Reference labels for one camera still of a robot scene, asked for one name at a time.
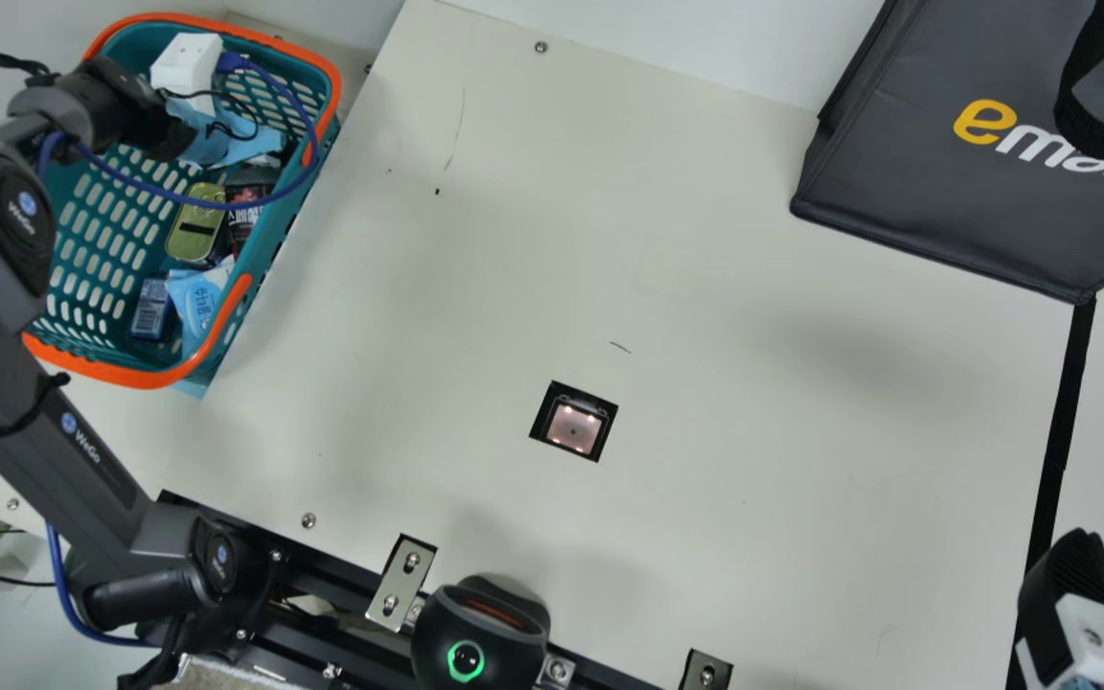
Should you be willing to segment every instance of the white table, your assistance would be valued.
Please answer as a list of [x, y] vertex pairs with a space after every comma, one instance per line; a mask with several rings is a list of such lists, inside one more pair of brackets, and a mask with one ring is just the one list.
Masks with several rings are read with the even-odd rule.
[[[425, 539], [661, 687], [999, 687], [1070, 310], [793, 219], [814, 127], [408, 0], [205, 401], [71, 395], [146, 489]], [[552, 380], [599, 464], [527, 437]]]

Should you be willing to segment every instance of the teal basket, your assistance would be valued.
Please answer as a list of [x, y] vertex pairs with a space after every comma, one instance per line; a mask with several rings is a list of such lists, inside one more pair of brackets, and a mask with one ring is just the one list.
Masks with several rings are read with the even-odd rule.
[[[320, 169], [340, 127], [335, 117], [340, 79], [323, 57], [241, 26], [170, 13], [123, 19], [105, 30], [85, 56], [108, 55], [127, 70], [148, 74], [150, 64], [172, 36], [189, 32], [219, 33], [224, 51], [248, 55], [297, 96], [321, 131], [316, 163]], [[229, 75], [224, 87], [237, 100], [253, 106], [267, 126], [301, 141], [275, 185], [286, 188], [301, 174], [301, 160], [309, 153], [310, 139], [299, 114], [257, 75]], [[104, 159], [128, 177], [178, 193], [195, 182], [221, 183], [232, 172], [195, 171], [184, 163], [149, 161], [128, 146], [110, 148]], [[192, 354], [184, 358], [180, 323], [174, 323], [167, 342], [128, 336], [144, 279], [164, 275], [174, 267], [189, 267], [164, 252], [164, 240], [180, 205], [115, 182], [86, 161], [50, 167], [45, 185], [57, 215], [57, 241], [45, 311], [28, 329], [28, 349], [53, 365], [109, 383], [131, 389], [178, 385], [201, 393], [232, 344], [317, 178], [315, 171], [297, 191], [263, 208], [224, 287], [212, 322], [215, 326], [198, 348], [185, 348]]]

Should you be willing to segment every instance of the blue cable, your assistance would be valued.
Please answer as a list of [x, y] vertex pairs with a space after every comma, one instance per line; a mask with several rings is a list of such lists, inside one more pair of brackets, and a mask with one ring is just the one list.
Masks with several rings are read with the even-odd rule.
[[45, 140], [40, 144], [40, 153], [36, 155], [36, 177], [45, 184], [45, 171], [49, 170], [49, 160], [54, 157], [54, 148], [57, 142], [65, 139], [66, 135], [61, 131], [53, 131], [45, 136]]
[[123, 184], [129, 184], [130, 187], [139, 189], [139, 191], [142, 192], [153, 193], [153, 195], [161, 198], [161, 200], [177, 201], [179, 204], [185, 204], [189, 206], [199, 206], [200, 209], [211, 209], [214, 211], [240, 211], [245, 209], [257, 209], [258, 206], [266, 206], [267, 204], [272, 204], [272, 202], [274, 201], [284, 200], [284, 198], [289, 195], [289, 193], [293, 193], [295, 191], [298, 191], [298, 189], [301, 189], [301, 185], [304, 185], [304, 183], [307, 182], [309, 177], [312, 176], [312, 173], [315, 173], [315, 169], [316, 167], [318, 167], [318, 161], [319, 161], [318, 148], [320, 144], [318, 140], [318, 132], [315, 131], [315, 126], [312, 126], [312, 121], [309, 120], [309, 113], [306, 113], [306, 108], [304, 108], [301, 102], [298, 100], [297, 97], [293, 94], [293, 92], [288, 91], [288, 88], [284, 86], [284, 84], [276, 82], [276, 78], [273, 77], [270, 73], [267, 73], [266, 70], [263, 70], [263, 67], [255, 65], [254, 62], [250, 62], [248, 59], [237, 55], [236, 53], [226, 53], [221, 55], [220, 65], [217, 66], [217, 70], [232, 71], [235, 70], [236, 66], [242, 66], [245, 67], [246, 70], [253, 70], [254, 73], [258, 74], [258, 77], [263, 78], [263, 82], [267, 83], [268, 86], [270, 86], [274, 91], [278, 91], [282, 96], [287, 98], [289, 104], [293, 104], [294, 109], [297, 110], [297, 114], [301, 116], [301, 124], [306, 126], [306, 131], [309, 132], [310, 151], [311, 151], [309, 158], [309, 164], [304, 167], [304, 170], [301, 170], [301, 174], [299, 174], [297, 179], [294, 180], [293, 184], [289, 184], [288, 187], [280, 189], [279, 192], [274, 192], [272, 193], [270, 197], [264, 197], [262, 198], [262, 200], [240, 201], [236, 202], [235, 204], [221, 204], [221, 202], [217, 201], [194, 200], [193, 198], [190, 197], [183, 197], [181, 195], [181, 193], [170, 192], [168, 191], [168, 189], [164, 189], [162, 187], [156, 187], [153, 184], [142, 182], [139, 179], [134, 179], [127, 177], [126, 174], [123, 174], [121, 171], [115, 170], [114, 167], [110, 166], [109, 163], [102, 161], [100, 157], [97, 156], [95, 151], [92, 151], [92, 149], [88, 149], [88, 146], [86, 144], [83, 144], [83, 141], [76, 141], [75, 149], [78, 149], [78, 152], [83, 153], [84, 157], [86, 157], [87, 160], [92, 162], [93, 166], [96, 167], [96, 169], [103, 171], [105, 174], [108, 174], [114, 180], [117, 180], [117, 182], [120, 182]]
[[88, 639], [95, 639], [97, 643], [105, 643], [105, 645], [152, 648], [152, 645], [141, 639], [114, 637], [104, 633], [97, 633], [96, 629], [88, 628], [87, 624], [79, 620], [79, 616], [75, 613], [75, 607], [71, 605], [70, 591], [66, 588], [66, 571], [62, 567], [62, 544], [57, 541], [57, 530], [54, 529], [54, 526], [45, 523], [45, 533], [49, 535], [49, 562], [54, 566], [54, 588], [57, 591], [59, 603], [62, 603], [62, 612], [66, 614], [66, 620], [71, 622], [71, 627], [79, 635]]

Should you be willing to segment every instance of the white box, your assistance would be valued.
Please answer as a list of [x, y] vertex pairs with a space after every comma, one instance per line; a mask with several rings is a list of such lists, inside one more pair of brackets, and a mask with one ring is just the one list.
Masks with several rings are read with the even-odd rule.
[[[172, 36], [161, 56], [152, 62], [152, 88], [174, 93], [194, 93], [211, 88], [211, 75], [223, 53], [224, 42], [217, 33], [180, 33]], [[193, 109], [215, 117], [211, 96], [190, 98]]]

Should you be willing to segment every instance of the black shopping bag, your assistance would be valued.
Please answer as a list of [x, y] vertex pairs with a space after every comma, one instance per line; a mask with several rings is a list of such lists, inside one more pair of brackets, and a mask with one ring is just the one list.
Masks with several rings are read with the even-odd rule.
[[794, 214], [1078, 305], [1104, 287], [1104, 0], [885, 0], [819, 119]]

